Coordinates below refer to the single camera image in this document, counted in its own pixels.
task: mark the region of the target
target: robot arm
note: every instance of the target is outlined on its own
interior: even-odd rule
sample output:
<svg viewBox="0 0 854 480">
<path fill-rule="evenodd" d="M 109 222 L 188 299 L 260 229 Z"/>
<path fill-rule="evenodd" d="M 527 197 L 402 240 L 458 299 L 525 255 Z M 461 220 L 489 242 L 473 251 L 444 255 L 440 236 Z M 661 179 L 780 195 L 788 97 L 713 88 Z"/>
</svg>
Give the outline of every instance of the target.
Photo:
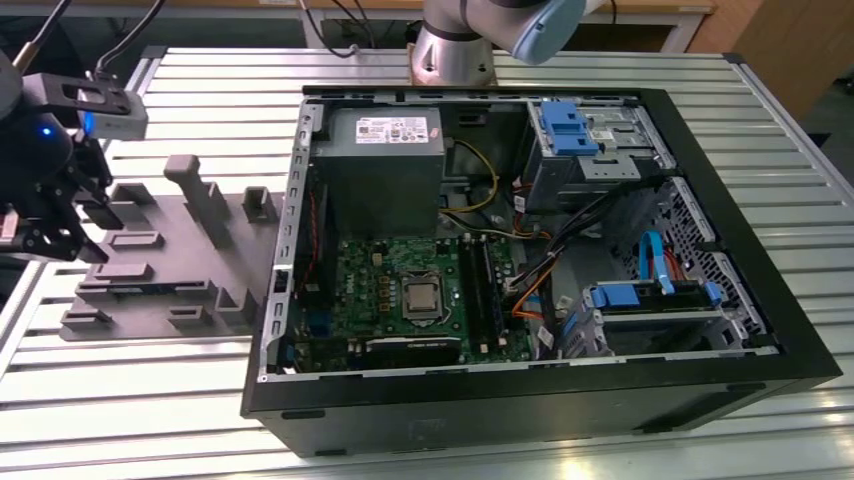
<svg viewBox="0 0 854 480">
<path fill-rule="evenodd" d="M 77 207 L 102 229 L 120 229 L 109 209 L 112 175 L 91 134 L 137 110 L 126 93 L 108 83 L 34 74 L 21 77 L 0 52 L 0 254 L 23 259 L 106 255 L 87 238 Z M 70 136 L 54 114 L 79 115 Z"/>
<path fill-rule="evenodd" d="M 587 11 L 603 0 L 428 0 L 412 54 L 424 85 L 484 85 L 493 79 L 492 44 L 524 63 L 548 60 Z"/>
</svg>

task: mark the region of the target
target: blue plastic latch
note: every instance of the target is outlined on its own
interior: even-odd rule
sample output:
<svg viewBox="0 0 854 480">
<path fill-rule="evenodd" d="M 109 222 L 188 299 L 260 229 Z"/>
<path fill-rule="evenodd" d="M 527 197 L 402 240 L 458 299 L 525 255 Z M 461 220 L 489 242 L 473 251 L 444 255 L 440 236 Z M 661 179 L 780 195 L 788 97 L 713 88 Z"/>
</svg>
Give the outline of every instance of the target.
<svg viewBox="0 0 854 480">
<path fill-rule="evenodd" d="M 592 306 L 595 308 L 604 307 L 608 304 L 608 301 L 604 298 L 604 292 L 600 290 L 600 287 L 589 289 L 589 298 L 592 299 Z"/>
<path fill-rule="evenodd" d="M 708 300 L 711 300 L 711 306 L 716 307 L 723 301 L 723 295 L 720 295 L 720 287 L 717 287 L 717 284 L 715 282 L 705 282 L 703 284 L 703 287 L 705 288 L 705 293 L 708 294 Z"/>
<path fill-rule="evenodd" d="M 572 327 L 575 326 L 575 322 L 577 322 L 577 312 L 572 312 L 572 315 L 567 318 L 565 323 L 563 324 L 563 330 L 560 331 L 560 338 L 569 334 Z"/>
<path fill-rule="evenodd" d="M 635 287 L 632 285 L 599 285 L 599 290 L 604 291 L 608 306 L 629 307 L 640 305 Z"/>
<path fill-rule="evenodd" d="M 541 124 L 555 155 L 596 155 L 599 145 L 587 135 L 587 119 L 572 102 L 543 102 Z"/>
<path fill-rule="evenodd" d="M 652 250 L 652 271 L 649 272 L 647 249 Z M 640 245 L 637 252 L 637 276 L 640 280 L 648 280 L 655 274 L 655 280 L 661 286 L 664 295 L 672 295 L 675 289 L 669 282 L 669 275 L 667 273 L 667 265 L 664 264 L 664 244 L 661 241 L 661 235 L 655 230 L 647 230 L 640 237 Z"/>
</svg>

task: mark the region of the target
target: chip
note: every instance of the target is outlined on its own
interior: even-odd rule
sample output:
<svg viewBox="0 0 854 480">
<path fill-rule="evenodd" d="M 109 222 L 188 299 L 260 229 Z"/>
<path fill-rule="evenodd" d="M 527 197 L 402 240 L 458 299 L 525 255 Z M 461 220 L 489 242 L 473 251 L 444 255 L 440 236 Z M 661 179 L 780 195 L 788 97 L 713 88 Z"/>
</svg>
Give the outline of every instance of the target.
<svg viewBox="0 0 854 480">
<path fill-rule="evenodd" d="M 406 302 L 413 312 L 436 309 L 434 286 L 430 283 L 409 285 Z"/>
</svg>

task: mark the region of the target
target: blue led light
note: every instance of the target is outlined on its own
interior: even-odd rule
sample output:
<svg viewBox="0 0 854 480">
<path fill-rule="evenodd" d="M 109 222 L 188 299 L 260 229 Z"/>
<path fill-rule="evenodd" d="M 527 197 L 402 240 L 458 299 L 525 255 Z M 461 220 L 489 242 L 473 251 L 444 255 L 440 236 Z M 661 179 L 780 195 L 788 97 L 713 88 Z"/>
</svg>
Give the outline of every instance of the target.
<svg viewBox="0 0 854 480">
<path fill-rule="evenodd" d="M 83 112 L 82 113 L 82 131 L 85 132 L 86 135 L 90 135 L 93 130 L 94 130 L 94 115 L 91 115 L 91 112 Z"/>
</svg>

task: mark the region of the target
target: power supply label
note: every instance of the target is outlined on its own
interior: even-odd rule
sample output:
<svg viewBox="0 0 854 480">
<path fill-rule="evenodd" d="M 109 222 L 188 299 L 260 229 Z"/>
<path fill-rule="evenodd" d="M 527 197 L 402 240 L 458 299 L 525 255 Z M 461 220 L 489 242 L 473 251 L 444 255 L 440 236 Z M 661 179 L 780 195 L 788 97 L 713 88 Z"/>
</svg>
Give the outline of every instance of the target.
<svg viewBox="0 0 854 480">
<path fill-rule="evenodd" d="M 426 117 L 361 117 L 356 143 L 426 143 Z"/>
</svg>

